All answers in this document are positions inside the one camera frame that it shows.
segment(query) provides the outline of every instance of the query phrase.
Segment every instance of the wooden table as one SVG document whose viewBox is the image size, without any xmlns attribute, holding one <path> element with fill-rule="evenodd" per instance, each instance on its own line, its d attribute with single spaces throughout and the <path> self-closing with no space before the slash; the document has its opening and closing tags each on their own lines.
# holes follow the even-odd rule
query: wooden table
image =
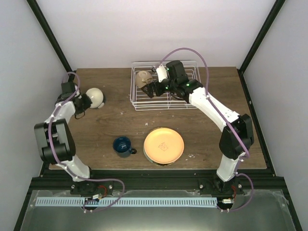
<svg viewBox="0 0 308 231">
<path fill-rule="evenodd" d="M 199 68 L 202 83 L 205 70 Z M 250 114 L 242 85 L 235 67 L 212 67 L 209 91 L 230 109 Z M 81 91 L 99 88 L 106 96 L 101 109 L 88 109 L 86 115 L 71 119 L 69 129 L 76 144 L 76 154 L 92 169 L 213 169 L 218 168 L 222 153 L 218 147 L 221 132 L 198 109 L 135 111 L 129 100 L 130 68 L 78 69 Z M 161 167 L 149 162 L 142 146 L 147 134 L 157 127 L 176 130 L 184 139 L 183 155 L 175 163 Z M 266 168 L 260 144 L 254 131 L 255 143 L 250 159 L 240 168 Z M 137 154 L 118 157 L 112 143 L 119 136 L 131 139 Z"/>
</svg>

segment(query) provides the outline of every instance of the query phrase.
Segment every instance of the blue mug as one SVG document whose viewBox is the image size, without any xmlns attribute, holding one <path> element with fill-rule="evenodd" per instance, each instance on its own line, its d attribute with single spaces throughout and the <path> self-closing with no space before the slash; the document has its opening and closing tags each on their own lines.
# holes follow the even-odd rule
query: blue mug
<svg viewBox="0 0 308 231">
<path fill-rule="evenodd" d="M 136 154 L 137 150 L 131 147 L 129 138 L 122 136 L 116 138 L 113 143 L 114 151 L 122 158 L 129 157 L 131 154 Z"/>
</svg>

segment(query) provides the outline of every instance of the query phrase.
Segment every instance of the yellow plate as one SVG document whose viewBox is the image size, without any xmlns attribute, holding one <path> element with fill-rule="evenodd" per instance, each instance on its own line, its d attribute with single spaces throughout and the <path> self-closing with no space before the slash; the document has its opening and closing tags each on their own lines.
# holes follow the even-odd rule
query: yellow plate
<svg viewBox="0 0 308 231">
<path fill-rule="evenodd" d="M 184 151 L 183 138 L 169 128 L 158 128 L 149 133 L 144 141 L 145 155 L 159 164 L 170 164 Z"/>
</svg>

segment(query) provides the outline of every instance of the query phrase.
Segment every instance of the dish rack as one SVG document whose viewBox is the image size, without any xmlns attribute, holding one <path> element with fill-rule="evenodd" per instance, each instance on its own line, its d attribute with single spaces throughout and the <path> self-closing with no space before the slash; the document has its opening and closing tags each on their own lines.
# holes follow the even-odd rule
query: dish rack
<svg viewBox="0 0 308 231">
<path fill-rule="evenodd" d="M 198 64 L 196 61 L 181 61 L 184 65 L 184 69 L 189 79 L 196 79 L 200 82 L 200 74 Z M 177 100 L 172 97 L 170 93 L 165 93 L 159 97 L 154 96 L 149 98 L 140 88 L 135 84 L 136 74 L 139 71 L 148 71 L 152 74 L 154 79 L 158 79 L 156 73 L 151 71 L 154 65 L 159 62 L 134 62 L 131 67 L 131 82 L 130 82 L 130 101 L 135 107 L 136 111 L 146 110 L 164 110 L 164 109 L 194 109 L 195 106 L 185 101 Z"/>
</svg>

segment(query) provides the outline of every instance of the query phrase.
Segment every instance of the black frame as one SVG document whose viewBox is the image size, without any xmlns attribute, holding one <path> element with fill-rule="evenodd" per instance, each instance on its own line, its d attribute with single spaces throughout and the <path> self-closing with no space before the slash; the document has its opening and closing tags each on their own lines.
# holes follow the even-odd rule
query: black frame
<svg viewBox="0 0 308 231">
<path fill-rule="evenodd" d="M 72 71 L 62 49 L 57 42 L 51 28 L 46 21 L 42 11 L 39 8 L 36 0 L 27 0 L 34 15 L 44 30 L 47 38 L 57 53 L 61 63 L 63 64 L 67 72 Z M 247 104 L 252 115 L 257 136 L 259 138 L 260 146 L 266 162 L 266 169 L 241 169 L 239 172 L 248 174 L 254 183 L 256 189 L 271 189 L 282 190 L 285 198 L 289 201 L 289 210 L 295 224 L 296 230 L 302 230 L 299 223 L 295 208 L 292 203 L 289 191 L 285 184 L 283 177 L 277 177 L 265 140 L 261 131 L 260 124 L 257 119 L 257 115 L 249 95 L 249 91 L 244 79 L 244 73 L 250 64 L 253 56 L 259 48 L 263 38 L 269 30 L 271 24 L 276 18 L 279 10 L 283 6 L 285 0 L 276 0 L 270 13 L 268 14 L 260 32 L 258 33 L 252 47 L 250 48 L 242 66 L 238 69 L 238 74 L 244 90 L 244 94 L 247 100 Z M 69 81 L 73 81 L 74 77 L 71 76 Z M 44 163 L 40 172 L 40 176 L 33 178 L 29 186 L 23 207 L 18 217 L 15 231 L 21 229 L 24 216 L 28 207 L 30 196 L 33 190 L 71 190 L 71 186 L 74 184 L 72 178 L 64 171 L 52 171 L 49 170 L 49 164 Z M 94 170 L 95 178 L 117 178 L 121 179 L 126 186 L 127 190 L 147 190 L 155 187 L 157 190 L 194 190 L 199 189 L 199 185 L 203 182 L 212 180 L 216 170 Z M 250 183 L 245 178 L 239 178 L 239 182 L 242 184 L 243 189 L 250 189 Z M 121 190 L 121 185 L 117 182 L 113 183 L 113 190 Z M 201 194 L 208 194 L 206 190 L 200 189 Z"/>
</svg>

